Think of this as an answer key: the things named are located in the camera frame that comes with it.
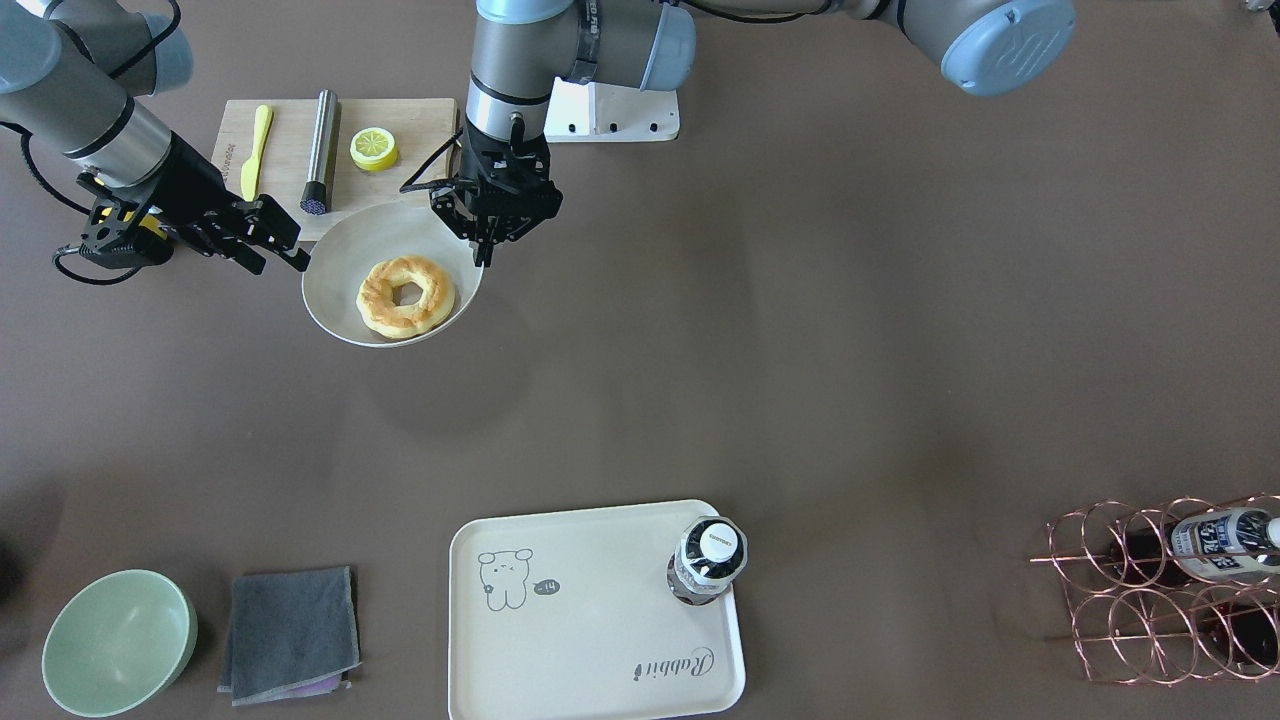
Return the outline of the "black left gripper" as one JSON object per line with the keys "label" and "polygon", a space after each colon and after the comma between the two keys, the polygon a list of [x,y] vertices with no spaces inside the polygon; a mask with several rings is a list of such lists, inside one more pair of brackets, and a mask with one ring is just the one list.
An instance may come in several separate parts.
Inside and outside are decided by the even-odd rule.
{"label": "black left gripper", "polygon": [[457,129],[430,155],[434,163],[458,143],[458,170],[430,183],[431,210],[456,237],[477,245],[477,265],[489,268],[498,243],[515,242],[554,218],[563,193],[550,179],[550,149],[543,133],[524,137],[513,126],[495,140],[475,126]]}

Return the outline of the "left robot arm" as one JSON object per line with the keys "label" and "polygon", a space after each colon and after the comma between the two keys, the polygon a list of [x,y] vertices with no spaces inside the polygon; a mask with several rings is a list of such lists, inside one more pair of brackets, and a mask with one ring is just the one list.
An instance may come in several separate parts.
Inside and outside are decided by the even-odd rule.
{"label": "left robot arm", "polygon": [[877,20],[978,97],[1034,79],[1076,27],[1070,1],[480,1],[461,159],[426,186],[476,266],[561,209],[545,137],[556,82],[677,90],[696,55],[696,12],[745,24],[838,13]]}

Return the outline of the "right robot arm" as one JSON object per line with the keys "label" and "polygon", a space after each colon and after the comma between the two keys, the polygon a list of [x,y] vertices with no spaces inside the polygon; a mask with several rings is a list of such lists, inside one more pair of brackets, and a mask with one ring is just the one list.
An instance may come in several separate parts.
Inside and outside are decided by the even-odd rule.
{"label": "right robot arm", "polygon": [[54,266],[83,258],[120,283],[172,259],[177,243],[247,272],[271,252],[303,272],[300,225],[266,195],[243,199],[223,173],[152,114],[142,97],[186,85],[193,54],[168,15],[118,1],[5,1],[1,5],[3,124],[77,164],[92,200],[84,228]]}

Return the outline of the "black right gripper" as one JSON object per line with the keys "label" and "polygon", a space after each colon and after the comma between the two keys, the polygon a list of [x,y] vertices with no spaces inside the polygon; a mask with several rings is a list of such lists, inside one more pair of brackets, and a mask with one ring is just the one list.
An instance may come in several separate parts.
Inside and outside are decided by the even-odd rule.
{"label": "black right gripper", "polygon": [[160,176],[154,206],[163,227],[205,256],[221,256],[261,275],[265,259],[251,246],[276,255],[297,272],[306,272],[311,256],[297,246],[300,224],[271,196],[246,201],[225,187],[215,165],[178,133],[154,176]]}

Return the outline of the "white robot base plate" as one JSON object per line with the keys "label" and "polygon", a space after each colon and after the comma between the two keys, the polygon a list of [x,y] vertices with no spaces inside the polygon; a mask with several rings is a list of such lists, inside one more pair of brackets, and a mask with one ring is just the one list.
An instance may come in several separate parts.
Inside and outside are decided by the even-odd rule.
{"label": "white robot base plate", "polygon": [[640,143],[678,137],[675,91],[557,79],[544,126],[550,143]]}

